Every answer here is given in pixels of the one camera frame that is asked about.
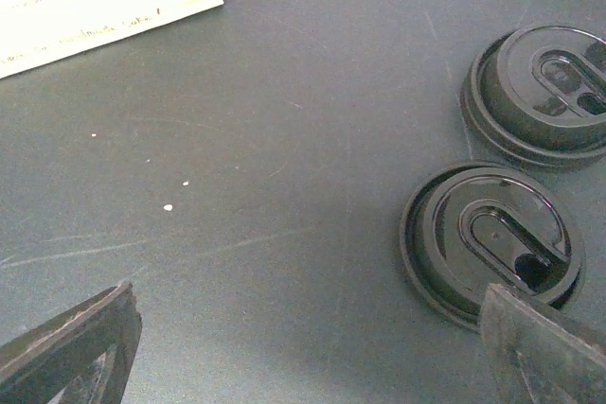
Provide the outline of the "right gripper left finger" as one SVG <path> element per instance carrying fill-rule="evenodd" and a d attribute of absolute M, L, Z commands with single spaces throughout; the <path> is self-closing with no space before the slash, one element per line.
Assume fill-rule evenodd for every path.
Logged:
<path fill-rule="evenodd" d="M 1 401 L 119 403 L 141 332 L 133 285 L 110 287 L 1 346 Z"/>

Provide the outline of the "single black cup lid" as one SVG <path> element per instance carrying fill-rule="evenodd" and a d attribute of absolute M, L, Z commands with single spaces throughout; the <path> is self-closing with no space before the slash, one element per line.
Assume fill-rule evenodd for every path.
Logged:
<path fill-rule="evenodd" d="M 401 215 L 408 284 L 449 322 L 476 332 L 490 284 L 512 286 L 554 309 L 584 284 L 586 253 L 566 205 L 540 181 L 501 164 L 443 168 Z"/>

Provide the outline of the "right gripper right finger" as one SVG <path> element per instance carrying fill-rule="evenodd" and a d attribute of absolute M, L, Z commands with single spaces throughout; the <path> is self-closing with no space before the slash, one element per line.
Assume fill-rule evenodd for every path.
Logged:
<path fill-rule="evenodd" d="M 506 285 L 489 284 L 480 336 L 503 403 L 603 403 L 605 333 Z"/>

